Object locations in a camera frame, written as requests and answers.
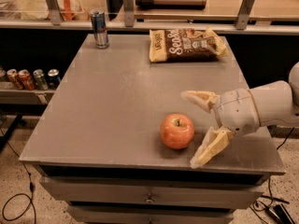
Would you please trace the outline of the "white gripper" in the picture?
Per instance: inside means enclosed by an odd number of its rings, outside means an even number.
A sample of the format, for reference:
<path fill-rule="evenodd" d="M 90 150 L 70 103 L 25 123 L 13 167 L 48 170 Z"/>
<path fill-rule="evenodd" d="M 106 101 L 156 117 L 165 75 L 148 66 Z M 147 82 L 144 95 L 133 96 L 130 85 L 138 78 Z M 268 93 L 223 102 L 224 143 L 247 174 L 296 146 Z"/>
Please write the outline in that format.
<path fill-rule="evenodd" d="M 220 127 L 210 127 L 202 144 L 190 160 L 193 169 L 203 167 L 225 150 L 234 136 L 255 133 L 260 127 L 259 117 L 248 90 L 227 91 L 221 96 L 212 91 L 183 91 L 181 98 L 210 113 L 212 108 Z"/>

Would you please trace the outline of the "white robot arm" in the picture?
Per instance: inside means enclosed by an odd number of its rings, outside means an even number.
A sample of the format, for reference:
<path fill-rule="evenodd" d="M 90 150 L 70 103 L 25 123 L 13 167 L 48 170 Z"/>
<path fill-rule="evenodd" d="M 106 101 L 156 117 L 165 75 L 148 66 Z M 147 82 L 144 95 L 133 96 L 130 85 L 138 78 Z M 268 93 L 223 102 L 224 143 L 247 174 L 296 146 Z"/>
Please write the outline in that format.
<path fill-rule="evenodd" d="M 212 112 L 219 126 L 208 129 L 190 160 L 190 166 L 196 169 L 225 150 L 236 136 L 255 133 L 270 125 L 299 126 L 299 63 L 291 69 L 288 81 L 221 95 L 211 91 L 184 91 L 181 97 L 207 113 Z"/>

